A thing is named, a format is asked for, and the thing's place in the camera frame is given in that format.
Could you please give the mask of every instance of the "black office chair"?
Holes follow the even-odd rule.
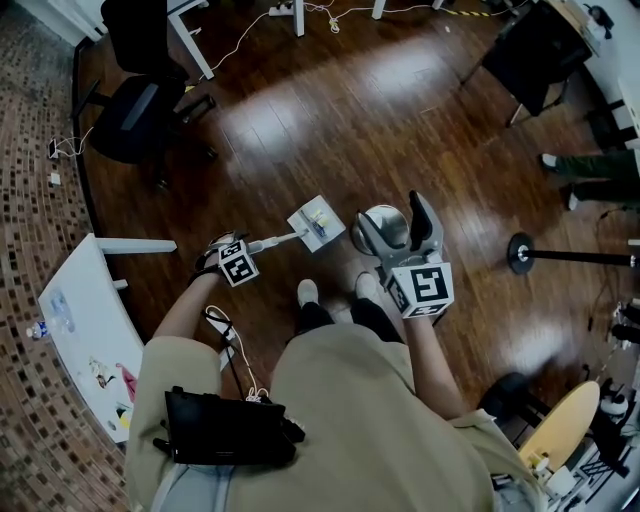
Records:
[[[104,110],[89,135],[90,144],[107,158],[123,163],[139,164],[154,156],[156,182],[166,186],[164,152],[171,139],[195,145],[209,158],[217,158],[211,146],[179,133],[181,124],[199,119],[216,102],[207,94],[174,111],[185,94],[189,75],[169,57],[166,2],[135,6],[131,0],[106,0],[101,12],[118,65],[139,75],[127,78],[111,98],[98,93],[100,81],[94,82],[72,116],[79,116],[87,103],[102,105]],[[201,105],[204,108],[194,116]]]
[[[589,57],[591,50],[582,36],[558,11],[540,1],[498,36],[460,83],[466,84],[480,66],[489,71],[519,103],[507,122],[511,127],[523,106],[530,117],[537,117],[560,105],[569,77]],[[545,106],[549,87],[561,82],[562,92]]]

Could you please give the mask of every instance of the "hardwood floor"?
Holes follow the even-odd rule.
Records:
[[[331,12],[336,16],[356,5],[338,0]],[[483,8],[472,1],[456,5]],[[194,9],[184,19],[190,29],[202,26],[196,40],[214,65],[267,9],[262,1],[225,3]],[[317,194],[347,225],[356,210],[375,204],[408,214],[408,193],[416,189],[445,227],[456,301],[437,333],[470,403],[511,370],[537,376],[538,394],[557,400],[576,382],[585,350],[602,343],[612,304],[607,293],[591,332],[587,319],[604,269],[539,261],[530,275],[518,277],[504,256],[519,230],[534,235],[539,247],[597,250],[594,223],[608,205],[565,211],[562,183],[537,163],[543,151],[596,150],[583,121],[590,100],[580,80],[573,81],[565,105],[505,129],[515,102],[493,77],[480,70],[458,88],[458,77],[490,46],[501,20],[415,9],[379,22],[369,12],[352,12],[339,23],[340,33],[333,34],[326,13],[307,13],[306,35],[297,39],[291,18],[261,19],[216,78],[187,95],[208,92],[219,102],[189,129],[220,157],[210,163],[188,148],[172,150],[170,190],[157,189],[148,169],[87,149],[104,236],[169,238],[178,245],[171,255],[110,260],[114,274],[129,281],[123,300],[143,338],[184,290],[193,262],[214,235],[229,229],[248,231],[254,239],[286,233],[286,218]],[[170,36],[171,54],[197,79],[195,64]],[[108,38],[83,52],[81,90],[100,78],[100,91],[111,94],[125,76]],[[85,111],[85,130],[99,112]],[[626,238],[636,224],[625,213],[603,220],[604,250],[628,252]],[[216,290],[211,302],[234,320],[261,383],[268,384],[293,332],[298,281],[315,279],[325,303],[343,317],[346,292],[375,260],[360,256],[343,235],[314,255],[293,242],[256,261],[260,278]],[[628,283],[629,272],[620,273]],[[217,346],[205,324],[197,337]],[[229,378],[225,393],[233,396]]]

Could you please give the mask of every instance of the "person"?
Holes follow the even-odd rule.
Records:
[[[153,446],[167,438],[164,392],[220,393],[218,355],[192,338],[221,279],[197,277],[144,348],[125,464],[132,510],[544,510],[534,477],[492,418],[469,411],[430,319],[406,320],[405,344],[368,273],[355,283],[353,324],[334,323],[313,281],[298,286],[298,332],[270,390],[305,431],[293,462],[174,464]],[[496,491],[498,474],[510,483]]]
[[[640,150],[611,151],[604,155],[540,155],[542,166],[556,174],[574,178],[604,178],[572,184],[567,208],[575,210],[581,201],[622,203],[640,206]]]

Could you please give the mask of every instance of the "white sneaker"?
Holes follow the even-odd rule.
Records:
[[[558,168],[556,167],[558,157],[554,155],[550,155],[549,153],[542,153],[540,155],[540,162],[545,169],[549,171],[556,171]]]
[[[363,272],[356,279],[356,297],[376,302],[378,299],[378,283],[369,272]]]
[[[303,279],[298,284],[298,304],[302,307],[308,302],[318,303],[318,287],[311,279]]]
[[[571,192],[571,194],[569,195],[569,200],[567,201],[567,209],[570,212],[572,212],[578,207],[579,203],[580,203],[580,199],[578,199],[576,195],[573,192]]]

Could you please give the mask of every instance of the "water bottle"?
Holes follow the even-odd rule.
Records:
[[[27,327],[27,336],[32,340],[39,340],[49,335],[47,324],[43,322],[35,322],[31,327]]]

